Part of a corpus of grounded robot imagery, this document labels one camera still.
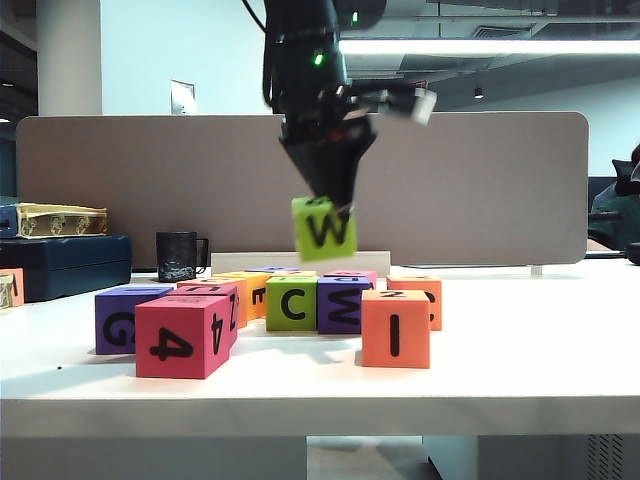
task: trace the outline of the white wall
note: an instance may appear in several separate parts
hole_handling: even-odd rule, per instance
[[[40,115],[102,113],[98,0],[38,0]]]
[[[101,0],[100,14],[103,113],[169,114],[172,79],[195,84],[199,113],[268,112],[264,35],[240,0]]]
[[[490,98],[491,92],[485,92]],[[589,175],[615,175],[611,159],[629,160],[640,143],[640,78],[557,90],[499,102],[480,101],[459,111],[573,110],[589,121]]]

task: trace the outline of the green block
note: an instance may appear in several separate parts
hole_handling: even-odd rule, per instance
[[[318,277],[273,277],[267,281],[267,330],[316,330]]]
[[[302,197],[291,201],[296,250],[303,262],[348,257],[356,253],[355,216],[344,221],[325,197]]]

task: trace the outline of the robotic arm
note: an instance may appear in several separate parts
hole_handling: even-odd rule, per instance
[[[358,86],[347,81],[339,26],[348,28],[362,10],[369,15],[358,26],[375,24],[386,0],[264,3],[263,96],[273,113],[284,114],[280,143],[312,192],[328,197],[348,218],[358,163],[376,139],[369,108],[386,105],[409,114],[426,90],[395,81]]]

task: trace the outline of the floor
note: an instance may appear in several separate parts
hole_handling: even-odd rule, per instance
[[[308,437],[307,480],[441,480],[421,437]]]

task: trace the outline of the gray partition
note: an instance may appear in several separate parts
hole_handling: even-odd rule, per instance
[[[551,264],[584,256],[587,139],[572,112],[377,116],[360,164],[361,250],[394,264]],[[276,116],[34,117],[18,128],[21,201],[107,207],[110,231],[155,264],[155,231],[214,251],[291,251],[308,193]]]

